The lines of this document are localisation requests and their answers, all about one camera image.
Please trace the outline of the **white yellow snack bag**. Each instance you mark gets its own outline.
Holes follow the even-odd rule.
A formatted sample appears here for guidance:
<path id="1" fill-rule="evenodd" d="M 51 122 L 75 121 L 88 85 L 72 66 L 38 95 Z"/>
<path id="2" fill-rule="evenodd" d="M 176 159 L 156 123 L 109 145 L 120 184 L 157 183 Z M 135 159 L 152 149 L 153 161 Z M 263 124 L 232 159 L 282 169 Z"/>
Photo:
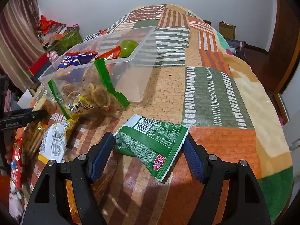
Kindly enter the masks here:
<path id="1" fill-rule="evenodd" d="M 78 121 L 67 120 L 53 123 L 45 132 L 39 150 L 38 160 L 47 164 L 50 160 L 62 163 L 67 144 L 77 127 Z"/>

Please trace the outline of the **clear green-edged cracker bag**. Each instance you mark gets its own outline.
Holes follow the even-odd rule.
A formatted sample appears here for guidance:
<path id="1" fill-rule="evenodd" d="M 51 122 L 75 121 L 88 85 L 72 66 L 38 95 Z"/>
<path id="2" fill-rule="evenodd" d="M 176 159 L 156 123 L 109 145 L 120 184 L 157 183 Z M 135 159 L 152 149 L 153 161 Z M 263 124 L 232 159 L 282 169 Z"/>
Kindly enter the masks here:
<path id="1" fill-rule="evenodd" d="M 125 95 L 113 86 L 102 58 L 88 67 L 63 70 L 47 85 L 67 120 L 92 113 L 114 116 L 130 105 Z"/>

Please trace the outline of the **green snack packet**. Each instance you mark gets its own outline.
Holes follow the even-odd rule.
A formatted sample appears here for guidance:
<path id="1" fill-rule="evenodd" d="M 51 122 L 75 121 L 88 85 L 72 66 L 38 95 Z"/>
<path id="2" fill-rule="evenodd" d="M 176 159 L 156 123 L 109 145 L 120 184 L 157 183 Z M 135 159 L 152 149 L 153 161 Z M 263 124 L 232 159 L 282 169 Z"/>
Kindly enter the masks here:
<path id="1" fill-rule="evenodd" d="M 114 150 L 138 158 L 154 179 L 163 182 L 188 132 L 188 125 L 158 121 L 135 114 L 114 134 Z"/>

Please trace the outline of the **red noodle snack bag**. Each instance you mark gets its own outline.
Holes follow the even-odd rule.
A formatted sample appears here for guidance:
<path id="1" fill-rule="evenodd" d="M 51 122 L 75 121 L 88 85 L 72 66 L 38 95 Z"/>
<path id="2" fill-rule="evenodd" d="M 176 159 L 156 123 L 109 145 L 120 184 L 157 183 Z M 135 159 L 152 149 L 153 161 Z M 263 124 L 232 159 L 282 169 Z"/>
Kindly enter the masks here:
<path id="1" fill-rule="evenodd" d="M 11 160 L 11 180 L 15 184 L 18 190 L 22 186 L 22 174 L 23 174 L 23 161 L 22 161 L 22 137 L 17 139 L 13 146 L 12 160 Z"/>

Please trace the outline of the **red flat box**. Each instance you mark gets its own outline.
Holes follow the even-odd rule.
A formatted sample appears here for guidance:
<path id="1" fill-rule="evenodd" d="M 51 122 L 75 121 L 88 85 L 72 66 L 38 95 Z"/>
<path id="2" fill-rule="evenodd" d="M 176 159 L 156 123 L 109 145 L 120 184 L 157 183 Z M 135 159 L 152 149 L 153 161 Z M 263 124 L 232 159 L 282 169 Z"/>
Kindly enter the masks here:
<path id="1" fill-rule="evenodd" d="M 30 66 L 28 73 L 36 76 L 41 69 L 46 70 L 49 66 L 51 66 L 51 62 L 48 53 L 44 53 Z"/>

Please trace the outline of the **pink plush toy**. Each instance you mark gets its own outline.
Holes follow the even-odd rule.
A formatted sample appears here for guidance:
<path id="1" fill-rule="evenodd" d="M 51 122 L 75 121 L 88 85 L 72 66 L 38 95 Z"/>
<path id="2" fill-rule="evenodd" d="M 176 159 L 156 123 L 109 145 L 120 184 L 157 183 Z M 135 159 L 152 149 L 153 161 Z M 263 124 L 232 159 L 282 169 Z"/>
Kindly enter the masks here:
<path id="1" fill-rule="evenodd" d="M 53 64 L 59 58 L 59 55 L 56 51 L 50 51 L 47 54 L 47 57 L 49 58 L 49 61 Z"/>

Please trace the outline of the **blue snack packet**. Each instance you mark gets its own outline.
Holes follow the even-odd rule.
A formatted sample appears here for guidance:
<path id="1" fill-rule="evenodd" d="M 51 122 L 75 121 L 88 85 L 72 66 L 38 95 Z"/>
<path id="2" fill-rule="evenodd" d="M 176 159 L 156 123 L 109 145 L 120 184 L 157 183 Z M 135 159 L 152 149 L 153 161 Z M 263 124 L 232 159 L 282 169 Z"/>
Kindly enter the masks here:
<path id="1" fill-rule="evenodd" d="M 60 71 L 66 68 L 88 64 L 95 56 L 95 54 L 65 56 L 58 65 L 57 70 Z"/>

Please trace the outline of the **striped curtain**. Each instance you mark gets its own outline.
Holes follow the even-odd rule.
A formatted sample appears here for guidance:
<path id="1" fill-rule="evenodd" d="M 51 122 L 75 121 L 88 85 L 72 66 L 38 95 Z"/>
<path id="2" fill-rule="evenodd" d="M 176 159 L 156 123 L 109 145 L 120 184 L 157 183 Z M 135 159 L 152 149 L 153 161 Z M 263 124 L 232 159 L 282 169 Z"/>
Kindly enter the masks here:
<path id="1" fill-rule="evenodd" d="M 39 20 L 37 0 L 9 0 L 1 11 L 1 70 L 22 92 L 33 86 L 29 68 L 45 52 Z"/>

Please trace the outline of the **green cardboard box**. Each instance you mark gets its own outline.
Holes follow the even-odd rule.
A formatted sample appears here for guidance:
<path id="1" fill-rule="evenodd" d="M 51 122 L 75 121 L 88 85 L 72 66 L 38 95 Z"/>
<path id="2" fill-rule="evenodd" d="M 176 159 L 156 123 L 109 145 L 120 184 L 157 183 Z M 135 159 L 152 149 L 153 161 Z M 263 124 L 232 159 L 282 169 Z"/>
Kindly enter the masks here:
<path id="1" fill-rule="evenodd" d="M 59 39 L 57 44 L 57 52 L 59 55 L 64 54 L 66 51 L 71 49 L 73 46 L 79 44 L 82 41 L 79 30 L 77 28 L 72 29 L 61 39 Z"/>

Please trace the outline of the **red snack packet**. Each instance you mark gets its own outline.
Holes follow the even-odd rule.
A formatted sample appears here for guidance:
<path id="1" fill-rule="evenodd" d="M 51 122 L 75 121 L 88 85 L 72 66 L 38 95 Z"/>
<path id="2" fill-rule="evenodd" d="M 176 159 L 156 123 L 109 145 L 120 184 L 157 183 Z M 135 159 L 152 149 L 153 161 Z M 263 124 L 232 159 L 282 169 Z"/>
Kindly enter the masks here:
<path id="1" fill-rule="evenodd" d="M 102 55 L 99 55 L 98 57 L 96 57 L 96 60 L 98 60 L 98 59 L 104 59 L 104 60 L 118 59 L 121 51 L 122 51 L 121 47 L 117 46 L 117 47 L 103 53 Z"/>

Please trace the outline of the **clear plastic storage box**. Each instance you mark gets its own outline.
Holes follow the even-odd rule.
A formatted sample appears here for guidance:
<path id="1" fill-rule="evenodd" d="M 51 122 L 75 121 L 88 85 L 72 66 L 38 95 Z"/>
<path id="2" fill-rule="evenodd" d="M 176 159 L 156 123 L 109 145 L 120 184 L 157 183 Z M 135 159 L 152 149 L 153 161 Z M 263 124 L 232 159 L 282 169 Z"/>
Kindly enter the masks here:
<path id="1" fill-rule="evenodd" d="M 155 28 L 153 26 L 127 29 L 77 44 L 68 50 L 71 52 L 94 51 L 102 55 L 109 50 L 122 46 L 125 42 L 136 42 L 137 46 L 128 57 L 110 59 L 105 62 L 111 83 L 117 92 L 122 93 L 129 102 L 140 102 L 157 58 Z M 39 81 L 48 87 L 49 80 L 56 82 L 58 88 L 67 83 L 82 87 L 85 84 L 101 83 L 101 78 L 93 62 L 63 70 L 58 70 L 64 59 L 60 56 L 39 77 Z"/>

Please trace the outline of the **green round candy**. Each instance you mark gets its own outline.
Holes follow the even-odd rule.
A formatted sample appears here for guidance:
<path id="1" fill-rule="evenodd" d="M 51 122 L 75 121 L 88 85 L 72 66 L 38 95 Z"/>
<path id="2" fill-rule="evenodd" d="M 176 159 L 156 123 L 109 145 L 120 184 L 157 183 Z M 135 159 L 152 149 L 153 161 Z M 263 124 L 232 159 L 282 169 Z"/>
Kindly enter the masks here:
<path id="1" fill-rule="evenodd" d="M 137 46 L 138 46 L 138 43 L 133 40 L 122 41 L 120 44 L 121 52 L 118 57 L 120 59 L 129 57 Z"/>

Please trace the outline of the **patchwork blanket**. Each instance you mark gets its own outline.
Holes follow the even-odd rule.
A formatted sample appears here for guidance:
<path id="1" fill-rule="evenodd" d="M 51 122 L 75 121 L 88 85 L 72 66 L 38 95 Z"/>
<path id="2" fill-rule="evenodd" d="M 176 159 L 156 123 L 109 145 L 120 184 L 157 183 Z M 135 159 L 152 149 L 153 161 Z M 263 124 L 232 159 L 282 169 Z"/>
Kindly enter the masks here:
<path id="1" fill-rule="evenodd" d="M 170 4 L 124 15 L 103 35 L 153 26 L 157 58 L 142 101 L 118 115 L 80 116 L 62 163 L 38 160 L 43 136 L 67 121 L 48 87 L 35 109 L 49 115 L 23 130 L 24 224 L 189 224 L 204 185 L 183 146 L 163 182 L 136 157 L 114 150 L 116 131 L 133 115 L 188 125 L 196 144 L 223 161 L 246 160 L 271 223 L 291 195 L 292 158 L 269 96 L 251 67 L 191 11 Z"/>

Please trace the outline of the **wooden door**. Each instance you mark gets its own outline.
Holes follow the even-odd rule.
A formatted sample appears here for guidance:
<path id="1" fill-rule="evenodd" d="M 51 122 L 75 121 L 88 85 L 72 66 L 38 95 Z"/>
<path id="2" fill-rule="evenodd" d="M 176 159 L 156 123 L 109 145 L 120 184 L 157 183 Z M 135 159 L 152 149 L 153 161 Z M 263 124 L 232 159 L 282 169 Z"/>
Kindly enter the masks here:
<path id="1" fill-rule="evenodd" d="M 299 19 L 288 0 L 277 0 L 276 24 L 268 53 L 274 74 L 272 94 L 287 87 L 299 59 Z"/>

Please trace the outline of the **brown paper bag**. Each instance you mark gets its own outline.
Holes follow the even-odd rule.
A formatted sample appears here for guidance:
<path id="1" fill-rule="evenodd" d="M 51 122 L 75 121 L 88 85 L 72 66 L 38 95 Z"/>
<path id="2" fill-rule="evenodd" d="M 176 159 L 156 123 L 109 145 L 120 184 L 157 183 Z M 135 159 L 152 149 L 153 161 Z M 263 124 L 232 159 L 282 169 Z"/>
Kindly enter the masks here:
<path id="1" fill-rule="evenodd" d="M 236 37 L 236 26 L 224 21 L 219 22 L 219 33 L 226 39 L 234 40 Z"/>

